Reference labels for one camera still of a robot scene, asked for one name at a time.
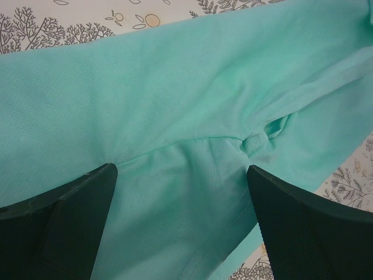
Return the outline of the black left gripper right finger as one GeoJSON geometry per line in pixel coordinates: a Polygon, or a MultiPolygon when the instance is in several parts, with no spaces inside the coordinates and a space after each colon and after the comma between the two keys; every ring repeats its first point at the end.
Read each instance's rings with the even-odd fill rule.
{"type": "Polygon", "coordinates": [[[372,279],[372,213],[258,166],[248,168],[247,182],[275,279],[372,279]]]}

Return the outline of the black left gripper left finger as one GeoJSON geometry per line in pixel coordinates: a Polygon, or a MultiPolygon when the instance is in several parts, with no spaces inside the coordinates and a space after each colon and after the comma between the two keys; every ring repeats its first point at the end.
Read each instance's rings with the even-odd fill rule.
{"type": "Polygon", "coordinates": [[[1,208],[1,279],[90,279],[117,182],[105,164],[1,208]]]}

